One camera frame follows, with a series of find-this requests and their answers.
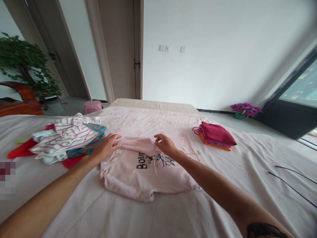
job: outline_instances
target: hand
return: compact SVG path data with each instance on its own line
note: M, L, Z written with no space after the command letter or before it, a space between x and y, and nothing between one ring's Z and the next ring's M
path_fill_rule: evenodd
M169 157L172 157L180 152L169 137L163 134L157 134L154 137L156 138L154 144Z
M113 143L116 139L121 137L121 135L110 133L93 149L90 159L93 159L96 164L107 159L116 149L118 149L118 145L113 145Z

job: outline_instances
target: floor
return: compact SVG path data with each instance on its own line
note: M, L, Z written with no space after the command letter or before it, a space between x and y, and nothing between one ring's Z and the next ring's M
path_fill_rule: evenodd
M84 103L88 100L89 99L76 97L64 98L63 101L67 102L67 104L62 104L59 101L55 100L49 103L49 109L47 111L44 111L44 114L47 116L73 116L78 112L85 114ZM109 106L108 103L103 103L102 105L104 108ZM228 114L209 112L202 112L202 114L218 123L221 123L227 127L231 127L236 130L270 135L273 138L286 144L293 150L299 152L300 154L317 163L317 151L296 140L290 139L282 133L279 133L251 118L237 120L233 118L232 115Z
M84 104L89 101L86 98L67 97L62 99L67 104L61 103L59 100L49 102L47 111L43 111L46 116L74 116L78 112L85 114ZM108 103L102 103L103 107L109 107Z

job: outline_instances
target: drawstring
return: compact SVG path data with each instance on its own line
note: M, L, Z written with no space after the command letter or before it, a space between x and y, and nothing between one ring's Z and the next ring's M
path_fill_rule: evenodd
M281 179L279 176L276 176L275 174L272 174L271 172L268 172L269 174L279 178L280 180L282 180L284 183L286 183L287 185L289 185L287 182L285 182L283 179ZM313 204L311 201L309 201L307 198L305 198L303 195L301 195L298 191L296 191L291 185L289 185L291 187L291 189L293 189L295 192L297 192L300 196L302 196L306 201L308 201L311 205L313 205L314 207L317 208L317 206L315 204Z
M298 172L296 172L296 171L294 171L294 170L292 170L292 169L284 168L284 167L277 166L277 165L275 165L275 167L277 167L277 168L282 168L282 169L287 169L287 170L293 171L293 172L295 172L295 173L297 173L297 174L299 174L299 175L303 176L304 178L306 178L306 179L308 179L308 180L312 181L313 183L317 184L315 181L311 180L310 178L307 178L306 176L304 176L304 175L302 175L302 174L300 174L300 173L298 173Z
M199 127L193 127L193 128L192 128L192 131L194 131L194 133L195 133L196 135L199 135L198 130L194 130L194 128L198 128L198 129L199 129Z

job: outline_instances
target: tattoo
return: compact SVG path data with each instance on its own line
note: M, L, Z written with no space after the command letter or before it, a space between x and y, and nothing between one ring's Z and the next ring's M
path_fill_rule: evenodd
M290 238L276 226L266 223L252 223L247 227L248 238Z

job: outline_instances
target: pink plastic stool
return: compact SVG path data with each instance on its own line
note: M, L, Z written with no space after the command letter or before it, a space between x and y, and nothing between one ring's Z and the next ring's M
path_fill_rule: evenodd
M94 111L100 111L103 106L100 101L87 101L84 104L85 114L92 113Z

